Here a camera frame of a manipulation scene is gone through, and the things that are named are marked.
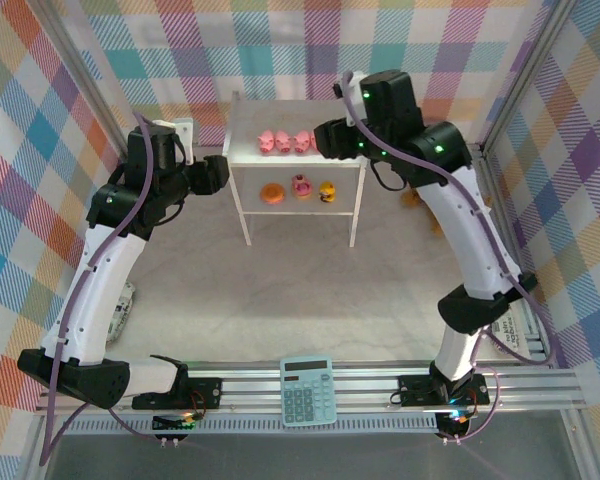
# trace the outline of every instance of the light blue calculator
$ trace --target light blue calculator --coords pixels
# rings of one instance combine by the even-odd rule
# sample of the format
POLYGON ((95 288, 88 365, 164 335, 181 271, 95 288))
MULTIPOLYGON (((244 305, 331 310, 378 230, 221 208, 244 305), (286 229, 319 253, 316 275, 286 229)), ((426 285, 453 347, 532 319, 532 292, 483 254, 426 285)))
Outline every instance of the light blue calculator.
POLYGON ((294 357, 280 361, 282 424, 326 425, 336 421, 336 391, 328 357, 294 357))

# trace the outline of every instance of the pink toy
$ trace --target pink toy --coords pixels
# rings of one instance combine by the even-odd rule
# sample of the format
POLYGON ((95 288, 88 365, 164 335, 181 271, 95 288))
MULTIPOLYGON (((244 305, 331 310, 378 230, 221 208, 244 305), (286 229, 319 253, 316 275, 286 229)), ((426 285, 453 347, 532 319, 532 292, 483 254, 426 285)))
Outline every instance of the pink toy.
POLYGON ((295 137, 293 137, 293 139, 295 140, 296 152, 298 153, 306 152, 311 146, 311 136, 306 130, 298 132, 298 134, 295 137))
POLYGON ((291 190, 293 194, 298 198, 304 198, 311 194, 313 188, 311 182, 304 175, 296 175, 291 180, 291 190))
POLYGON ((287 132, 282 130, 276 132, 276 147, 282 153, 288 153, 291 150, 291 137, 287 132))
POLYGON ((262 132, 258 140, 260 141, 260 151, 262 153, 269 153, 273 150, 273 132, 271 130, 262 132))

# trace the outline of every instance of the purple cable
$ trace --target purple cable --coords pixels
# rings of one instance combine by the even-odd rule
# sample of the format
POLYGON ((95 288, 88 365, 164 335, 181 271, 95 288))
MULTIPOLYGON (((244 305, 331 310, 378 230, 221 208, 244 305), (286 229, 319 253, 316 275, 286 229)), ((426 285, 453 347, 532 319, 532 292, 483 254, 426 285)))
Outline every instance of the purple cable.
MULTIPOLYGON (((120 222, 118 225, 102 242, 102 244, 96 249, 96 251, 91 256, 91 259, 87 262, 87 266, 92 269, 100 260, 100 257, 104 253, 105 249, 113 242, 113 240, 122 232, 124 228, 127 227, 133 220, 133 217, 138 213, 142 204, 147 198, 149 194, 149 189, 151 188, 151 180, 153 178, 153 147, 151 146, 151 137, 149 136, 149 129, 145 123, 145 119, 142 115, 137 112, 134 112, 133 115, 136 117, 138 121, 138 125, 140 126, 140 131, 142 132, 142 137, 144 139, 145 150, 147 152, 147 175, 144 179, 144 184, 142 185, 142 190, 140 191, 140 195, 136 200, 136 203, 133 205, 127 216, 120 222)), ((53 448, 57 444, 57 441, 60 439, 61 432, 64 433, 66 428, 69 426, 70 421, 73 421, 75 417, 82 411, 81 409, 86 408, 84 405, 76 410, 73 415, 69 418, 67 422, 63 425, 64 430, 60 430, 56 438, 52 441, 51 437, 53 436, 53 417, 55 415, 56 409, 56 394, 58 391, 58 374, 60 372, 60 362, 62 359, 62 351, 64 350, 64 337, 63 335, 67 333, 67 324, 69 323, 69 318, 71 317, 71 313, 75 308, 76 302, 82 289, 84 288, 84 284, 89 277, 89 274, 92 270, 83 270, 78 277, 78 281, 74 289, 71 291, 69 295, 69 299, 65 305, 64 313, 62 314, 62 319, 60 320, 60 325, 58 327, 58 341, 56 343, 56 350, 53 357, 53 364, 51 366, 51 379, 49 380, 49 405, 47 407, 47 423, 45 425, 44 431, 44 440, 42 444, 42 453, 40 454, 40 466, 44 466, 49 457, 51 457, 51 452, 53 448)))
POLYGON ((344 75, 342 76, 342 86, 344 87, 342 89, 343 100, 347 107, 349 115, 351 115, 351 118, 353 118, 353 121, 355 122, 358 130, 360 130, 360 132, 362 132, 362 134, 365 137, 367 137, 367 139, 369 139, 371 141, 371 143, 373 143, 377 147, 383 149, 384 151, 388 152, 392 156, 399 158, 401 160, 404 160, 406 162, 412 163, 418 167, 426 168, 427 170, 431 170, 432 172, 444 177, 451 185, 453 185, 454 187, 456 187, 458 189, 460 194, 465 198, 465 200, 467 200, 467 202, 469 203, 469 205, 475 212, 476 217, 480 221, 480 225, 482 226, 482 229, 484 230, 484 233, 487 236, 489 244, 491 245, 491 248, 493 250, 493 254, 495 255, 496 259, 498 260, 498 265, 499 265, 500 269, 502 270, 503 275, 506 276, 507 280, 509 280, 509 282, 511 283, 513 288, 515 288, 518 291, 518 293, 529 303, 531 308, 538 315, 538 318, 540 318, 540 322, 542 323, 542 325, 547 333, 548 340, 549 340, 549 347, 550 347, 549 355, 547 356, 547 358, 545 360, 542 360, 542 361, 525 358, 522 355, 519 355, 518 353, 511 350, 504 343, 500 342, 500 340, 495 338, 495 336, 493 334, 491 334, 490 331, 487 331, 487 335, 490 336, 492 339, 495 338, 494 341, 503 351, 505 351, 509 355, 512 355, 513 357, 517 358, 521 362, 527 363, 529 365, 537 365, 537 366, 549 365, 549 364, 553 363, 555 356, 556 356, 556 351, 557 351, 557 348, 556 348, 557 340, 555 338, 555 334, 553 333, 553 330, 550 328, 549 320, 546 318, 546 315, 540 308, 540 305, 538 305, 538 302, 535 300, 535 298, 533 298, 524 288, 522 288, 522 285, 520 285, 520 283, 518 283, 517 279, 514 278, 514 276, 511 274, 511 272, 509 272, 509 268, 507 267, 507 262, 504 258, 504 255, 502 254, 502 252, 500 251, 500 248, 498 247, 498 242, 496 240, 496 237, 495 237, 493 231, 491 230, 491 226, 489 225, 487 218, 484 216, 482 209, 478 205, 478 202, 475 201, 473 196, 467 191, 467 189, 464 187, 464 185, 462 185, 462 183, 457 178, 455 178, 453 175, 451 175, 449 172, 447 172, 443 168, 439 167, 438 165, 429 163, 425 160, 421 160, 419 158, 416 158, 416 157, 408 155, 404 152, 401 152, 400 150, 395 149, 388 143, 382 141, 380 138, 375 136, 367 128, 367 126, 362 122, 362 120, 360 119, 360 117, 358 116, 358 114, 356 113, 356 111, 353 107, 353 103, 351 102, 351 93, 349 92, 348 87, 349 87, 349 82, 351 81, 352 77, 353 77, 353 73, 351 71, 345 72, 344 75))

